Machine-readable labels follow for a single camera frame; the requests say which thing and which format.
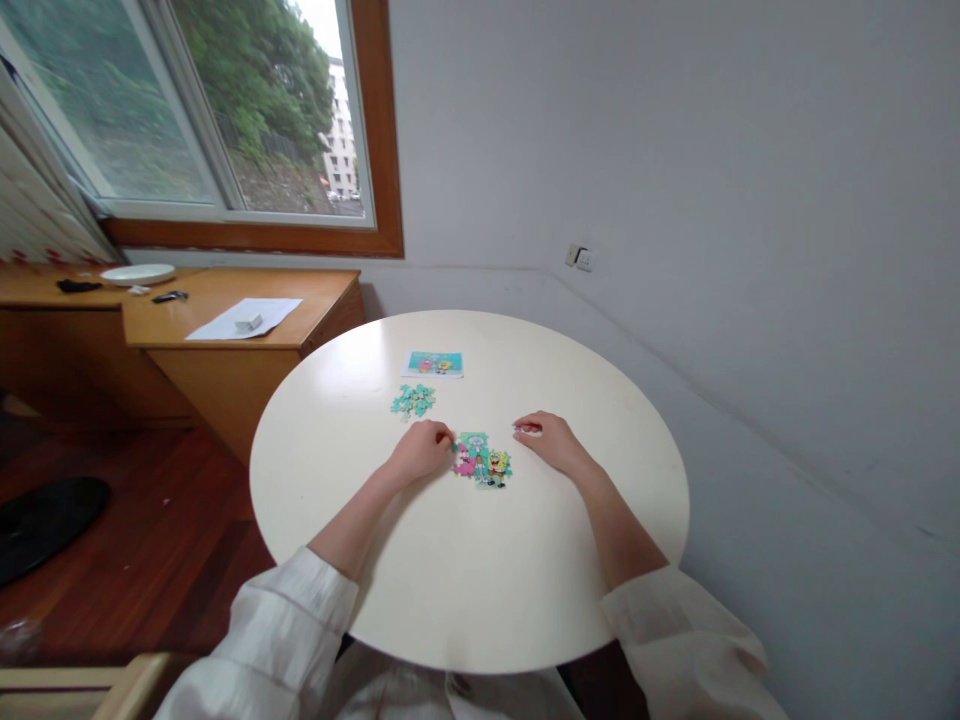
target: black object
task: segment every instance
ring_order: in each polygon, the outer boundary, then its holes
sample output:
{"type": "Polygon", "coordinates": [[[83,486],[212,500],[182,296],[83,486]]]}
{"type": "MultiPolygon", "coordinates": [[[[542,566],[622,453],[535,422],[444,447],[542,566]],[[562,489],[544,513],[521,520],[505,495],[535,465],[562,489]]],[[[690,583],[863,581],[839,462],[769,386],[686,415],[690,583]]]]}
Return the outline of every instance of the black object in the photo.
{"type": "Polygon", "coordinates": [[[181,300],[186,300],[188,297],[190,296],[187,293],[185,293],[183,290],[174,290],[172,292],[168,292],[166,295],[157,295],[153,299],[153,302],[159,305],[162,302],[167,302],[167,300],[176,300],[177,298],[180,298],[181,300]]]}
{"type": "Polygon", "coordinates": [[[79,537],[109,497],[103,480],[81,477],[52,482],[0,505],[0,588],[79,537]]]}
{"type": "Polygon", "coordinates": [[[57,287],[63,292],[90,292],[103,287],[103,283],[79,283],[76,280],[57,280],[57,287]]]}

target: table top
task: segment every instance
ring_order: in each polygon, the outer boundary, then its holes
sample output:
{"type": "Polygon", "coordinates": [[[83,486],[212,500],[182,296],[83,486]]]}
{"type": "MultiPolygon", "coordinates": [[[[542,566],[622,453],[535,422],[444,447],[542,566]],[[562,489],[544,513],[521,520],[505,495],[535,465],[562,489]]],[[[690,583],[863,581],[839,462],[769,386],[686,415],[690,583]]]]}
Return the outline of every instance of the table top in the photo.
{"type": "Polygon", "coordinates": [[[502,490],[448,469],[405,490],[381,522],[350,634],[429,667],[514,673],[567,662],[613,639],[609,591],[570,480],[513,439],[535,410],[567,419],[671,562],[683,554],[683,461],[656,409],[623,373],[559,333],[515,318],[442,310],[368,323],[319,348],[283,381],[257,429],[250,485],[274,559],[308,542],[407,429],[402,384],[436,390],[426,419],[486,432],[511,457],[502,490]],[[411,350],[462,352],[462,379],[400,376],[411,350]]]}
{"type": "Polygon", "coordinates": [[[123,311],[127,345],[141,348],[230,348],[298,350],[333,309],[359,270],[288,270],[282,268],[177,268],[172,280],[150,286],[146,295],[104,283],[83,293],[65,293],[57,280],[102,282],[103,267],[84,265],[0,265],[0,307],[123,311]],[[151,298],[171,290],[188,293],[186,301],[159,305],[151,298]],[[287,297],[303,302],[269,334],[245,340],[187,341],[194,330],[244,298],[287,297]]]}
{"type": "Polygon", "coordinates": [[[180,268],[178,278],[153,285],[148,295],[134,296],[125,287],[107,285],[100,273],[107,268],[91,265],[26,264],[0,265],[0,307],[61,310],[113,310],[131,304],[152,305],[150,298],[175,289],[177,279],[202,272],[203,268],[180,268]],[[102,288],[83,293],[65,293],[58,280],[103,282],[102,288]]]}
{"type": "Polygon", "coordinates": [[[188,300],[124,306],[127,344],[143,348],[229,348],[231,350],[298,350],[351,285],[358,270],[286,270],[276,268],[210,268],[178,278],[171,290],[188,300]],[[301,298],[296,309],[267,335],[245,340],[186,340],[244,298],[301,298]]]}

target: power outlet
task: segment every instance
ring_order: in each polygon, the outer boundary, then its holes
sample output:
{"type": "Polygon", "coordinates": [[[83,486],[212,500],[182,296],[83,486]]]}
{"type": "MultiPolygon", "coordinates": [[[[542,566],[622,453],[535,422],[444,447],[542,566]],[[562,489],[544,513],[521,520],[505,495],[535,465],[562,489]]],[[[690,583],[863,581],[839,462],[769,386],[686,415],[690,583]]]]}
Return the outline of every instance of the power outlet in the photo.
{"type": "Polygon", "coordinates": [[[567,250],[567,265],[573,267],[577,264],[577,255],[580,254],[581,247],[579,245],[573,244],[570,246],[570,249],[567,250]]]}
{"type": "Polygon", "coordinates": [[[580,252],[577,253],[577,269],[593,272],[593,266],[596,265],[596,263],[597,253],[593,250],[580,248],[580,252]]]}

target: window frame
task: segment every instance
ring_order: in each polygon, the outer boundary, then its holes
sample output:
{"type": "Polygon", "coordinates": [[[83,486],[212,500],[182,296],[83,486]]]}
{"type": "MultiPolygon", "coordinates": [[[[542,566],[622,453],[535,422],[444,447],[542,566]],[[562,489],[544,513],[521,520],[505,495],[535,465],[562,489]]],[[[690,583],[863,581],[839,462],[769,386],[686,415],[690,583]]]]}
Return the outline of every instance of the window frame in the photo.
{"type": "Polygon", "coordinates": [[[402,258],[403,227],[397,156],[388,0],[349,4],[354,62],[360,87],[355,111],[363,117],[372,185],[373,227],[319,225],[322,216],[284,217],[248,212],[244,220],[167,220],[111,217],[102,222],[123,248],[245,250],[319,255],[402,258]]]}

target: white paper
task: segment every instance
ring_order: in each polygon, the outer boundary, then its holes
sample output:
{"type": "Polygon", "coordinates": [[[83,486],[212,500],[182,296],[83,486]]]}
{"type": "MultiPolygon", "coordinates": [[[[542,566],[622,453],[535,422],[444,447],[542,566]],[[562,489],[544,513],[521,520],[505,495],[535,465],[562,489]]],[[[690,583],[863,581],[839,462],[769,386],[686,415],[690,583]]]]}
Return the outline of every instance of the white paper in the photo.
{"type": "Polygon", "coordinates": [[[303,300],[290,298],[245,298],[224,313],[187,335],[187,340],[244,340],[266,335],[303,300]],[[263,323],[246,332],[237,330],[237,320],[260,313],[263,323]]]}

